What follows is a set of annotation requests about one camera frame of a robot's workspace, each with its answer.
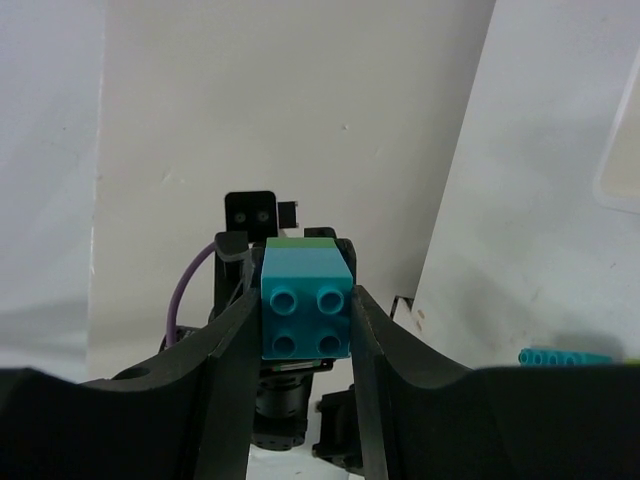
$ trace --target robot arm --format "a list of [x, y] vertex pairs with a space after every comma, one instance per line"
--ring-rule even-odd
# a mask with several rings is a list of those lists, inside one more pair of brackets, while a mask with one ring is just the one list
[[[216, 239], [215, 300], [229, 307], [171, 348], [82, 385], [0, 372], [0, 477], [241, 479], [251, 441], [304, 440], [312, 375], [332, 360], [261, 359], [264, 248], [238, 235]], [[355, 273], [351, 242], [336, 245]], [[640, 367], [469, 370], [394, 324], [362, 286], [350, 336], [355, 389], [342, 406], [356, 418], [340, 422], [358, 427], [362, 468], [343, 466], [368, 479], [640, 475]], [[316, 452], [331, 457], [335, 423], [322, 428]]]

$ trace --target white panel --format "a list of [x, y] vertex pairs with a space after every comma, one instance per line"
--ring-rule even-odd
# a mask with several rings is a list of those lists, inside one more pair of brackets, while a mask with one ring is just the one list
[[0, 2], [0, 365], [86, 375], [104, 10]]
[[414, 306], [444, 354], [640, 354], [640, 219], [592, 193], [638, 25], [635, 0], [496, 4]]
[[605, 206], [640, 213], [640, 49], [596, 178]]
[[[109, 3], [92, 374], [157, 351], [171, 291], [224, 229], [231, 190], [298, 200], [303, 226], [354, 241], [360, 281], [382, 305], [412, 295], [492, 7]], [[181, 323], [205, 322], [211, 284], [207, 267]]]

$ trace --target teal lego brick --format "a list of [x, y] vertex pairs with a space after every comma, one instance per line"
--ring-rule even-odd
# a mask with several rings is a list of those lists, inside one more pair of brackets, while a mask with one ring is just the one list
[[272, 237], [267, 248], [337, 248], [333, 238], [324, 237]]
[[262, 358], [345, 358], [353, 277], [337, 248], [265, 250]]
[[613, 359], [606, 355], [546, 348], [524, 348], [518, 355], [518, 361], [520, 365], [526, 367], [603, 365], [613, 363]]

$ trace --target teal lego piece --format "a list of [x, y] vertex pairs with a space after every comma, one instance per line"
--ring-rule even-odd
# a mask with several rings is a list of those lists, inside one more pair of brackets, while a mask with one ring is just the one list
[[613, 363], [606, 355], [546, 348], [524, 348], [518, 355], [520, 365], [526, 367], [603, 365]]
[[262, 358], [346, 358], [353, 276], [337, 247], [270, 247], [262, 265]]

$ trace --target purple cable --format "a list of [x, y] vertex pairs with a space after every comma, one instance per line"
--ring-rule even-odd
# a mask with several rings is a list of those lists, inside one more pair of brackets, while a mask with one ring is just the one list
[[189, 285], [189, 281], [193, 277], [193, 274], [196, 273], [198, 267], [203, 264], [203, 262], [209, 258], [209, 256], [216, 251], [216, 242], [212, 242], [207, 245], [204, 250], [202, 250], [196, 258], [194, 258], [187, 269], [180, 277], [180, 281], [178, 285], [176, 285], [176, 289], [173, 291], [173, 295], [171, 296], [171, 301], [169, 302], [169, 311], [167, 312], [167, 333], [166, 333], [166, 346], [171, 347], [175, 345], [176, 339], [176, 330], [178, 324], [178, 308], [180, 307], [180, 300], [182, 300], [182, 295], [184, 295], [184, 291], [187, 289], [187, 285]]

